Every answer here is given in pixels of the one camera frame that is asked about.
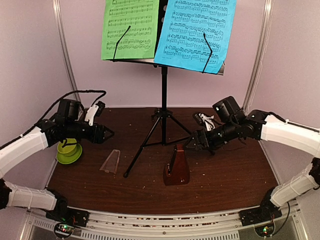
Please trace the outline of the black music stand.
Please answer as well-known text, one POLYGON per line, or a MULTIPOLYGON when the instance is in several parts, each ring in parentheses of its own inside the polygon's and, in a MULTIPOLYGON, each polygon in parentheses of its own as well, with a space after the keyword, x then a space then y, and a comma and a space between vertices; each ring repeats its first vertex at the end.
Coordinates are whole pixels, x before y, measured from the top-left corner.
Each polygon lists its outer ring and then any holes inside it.
POLYGON ((154 110, 154 114, 151 116, 152 119, 156 118, 156 121, 154 122, 152 128, 150 129, 149 133, 145 137, 144 141, 140 145, 137 153, 133 157, 131 163, 129 164, 128 168, 123 174, 124 178, 127 178, 129 176, 130 171, 134 167, 136 161, 138 160, 140 154, 146 147, 150 146, 155 146, 155 145, 162 145, 162 146, 168 146, 171 144, 179 143, 181 141, 185 141, 188 138, 184 137, 178 140, 174 141, 167 141, 167 119, 171 119, 173 122, 175 122, 180 128, 182 128, 185 132, 188 134, 191 134, 191 131, 185 127, 179 120, 177 120, 173 112, 168 110, 167 108, 167 93, 168 93, 168 66, 166 65, 161 65, 154 63, 154 60, 152 58, 129 58, 129 59, 124 59, 124 58, 118 58, 116 59, 116 53, 118 50, 118 45, 121 42, 122 38, 119 38, 119 40, 116 42, 115 45, 115 50, 112 56, 111 61, 112 62, 128 62, 128 63, 138 63, 138 64, 147 64, 147 65, 152 65, 154 68, 160 67, 161 69, 161 107, 156 108, 154 110), (152 134, 154 133, 156 127, 160 125, 161 126, 161 141, 159 142, 153 142, 149 143, 149 139, 151 138, 152 134))

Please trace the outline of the blue sheet music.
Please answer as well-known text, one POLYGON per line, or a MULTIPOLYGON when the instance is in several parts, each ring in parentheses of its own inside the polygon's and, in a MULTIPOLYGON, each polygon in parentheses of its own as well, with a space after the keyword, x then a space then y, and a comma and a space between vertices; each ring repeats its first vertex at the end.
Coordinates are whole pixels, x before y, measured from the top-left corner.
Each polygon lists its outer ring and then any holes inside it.
POLYGON ((217 74, 226 60, 237 1, 170 0, 154 62, 217 74))

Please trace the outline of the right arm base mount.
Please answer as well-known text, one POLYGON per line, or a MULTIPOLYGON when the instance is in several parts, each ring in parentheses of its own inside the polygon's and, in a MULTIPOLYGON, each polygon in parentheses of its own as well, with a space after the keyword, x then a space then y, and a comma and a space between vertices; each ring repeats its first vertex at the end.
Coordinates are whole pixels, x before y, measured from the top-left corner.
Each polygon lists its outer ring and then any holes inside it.
POLYGON ((276 233, 276 218, 282 217, 280 210, 261 210, 260 207, 241 210, 240 221, 243 227, 253 226, 255 233, 262 238, 268 238, 276 233))

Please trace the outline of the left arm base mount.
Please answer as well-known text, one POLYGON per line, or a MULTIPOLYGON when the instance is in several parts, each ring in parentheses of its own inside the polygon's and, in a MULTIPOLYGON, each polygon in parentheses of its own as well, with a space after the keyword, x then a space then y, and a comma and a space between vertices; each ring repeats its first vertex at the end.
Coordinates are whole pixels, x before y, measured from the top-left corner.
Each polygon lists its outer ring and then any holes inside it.
POLYGON ((66 213, 45 210, 45 217, 56 221, 53 233, 58 239, 69 238, 76 229, 86 227, 90 213, 85 210, 67 208, 66 213))

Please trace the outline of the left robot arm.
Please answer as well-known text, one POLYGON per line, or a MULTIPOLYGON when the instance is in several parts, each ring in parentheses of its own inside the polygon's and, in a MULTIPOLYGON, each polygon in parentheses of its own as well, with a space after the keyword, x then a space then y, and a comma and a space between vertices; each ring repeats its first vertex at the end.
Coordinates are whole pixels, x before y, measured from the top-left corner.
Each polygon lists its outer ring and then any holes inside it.
MULTIPOLYGON (((95 122, 105 104, 94 103, 88 110, 81 102, 71 99, 59 100, 57 112, 50 119, 40 119, 27 131, 0 148, 0 176, 33 154, 57 147, 57 159, 63 164, 75 162, 82 155, 81 140, 102 144, 114 136, 114 132, 95 122)), ((58 192, 49 189, 34 189, 0 180, 0 207, 19 207, 48 211, 61 222, 72 218, 68 201, 58 192)))

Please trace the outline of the clear metronome cover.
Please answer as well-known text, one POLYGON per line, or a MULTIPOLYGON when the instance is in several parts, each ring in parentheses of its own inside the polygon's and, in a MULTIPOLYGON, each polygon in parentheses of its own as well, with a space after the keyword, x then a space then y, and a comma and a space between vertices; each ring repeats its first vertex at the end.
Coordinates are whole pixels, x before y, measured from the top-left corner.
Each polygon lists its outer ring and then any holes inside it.
POLYGON ((99 170, 105 173, 116 174, 119 166, 120 155, 121 155, 120 150, 113 149, 99 170))

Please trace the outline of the green sheet music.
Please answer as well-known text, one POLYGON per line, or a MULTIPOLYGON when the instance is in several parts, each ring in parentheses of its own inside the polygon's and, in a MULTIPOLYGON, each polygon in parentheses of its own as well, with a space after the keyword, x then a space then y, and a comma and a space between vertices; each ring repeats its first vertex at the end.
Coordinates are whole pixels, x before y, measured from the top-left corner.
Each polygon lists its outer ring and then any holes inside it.
POLYGON ((154 58, 158 14, 158 0, 107 0, 102 28, 101 60, 154 58))

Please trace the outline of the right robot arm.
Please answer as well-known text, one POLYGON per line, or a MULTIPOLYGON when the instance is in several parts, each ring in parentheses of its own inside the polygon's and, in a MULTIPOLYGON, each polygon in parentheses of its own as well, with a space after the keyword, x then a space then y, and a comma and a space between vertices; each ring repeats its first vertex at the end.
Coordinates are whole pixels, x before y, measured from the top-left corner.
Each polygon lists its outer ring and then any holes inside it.
POLYGON ((304 151, 312 161, 291 180, 270 189, 256 210, 259 220, 268 220, 277 209, 288 201, 320 187, 320 130, 284 119, 272 111, 253 110, 245 114, 233 96, 228 96, 213 106, 220 118, 217 123, 212 116, 201 112, 193 114, 202 126, 194 131, 184 149, 214 153, 234 139, 255 139, 280 143, 304 151))

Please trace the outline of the brown metronome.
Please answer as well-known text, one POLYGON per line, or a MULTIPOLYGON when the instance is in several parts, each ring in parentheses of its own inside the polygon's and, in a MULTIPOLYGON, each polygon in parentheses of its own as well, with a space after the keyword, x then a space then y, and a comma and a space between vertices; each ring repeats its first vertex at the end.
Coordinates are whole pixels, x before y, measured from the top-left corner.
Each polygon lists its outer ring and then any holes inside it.
POLYGON ((174 146, 169 163, 163 170, 163 183, 165 186, 187 185, 190 182, 190 167, 186 159, 183 144, 174 146))

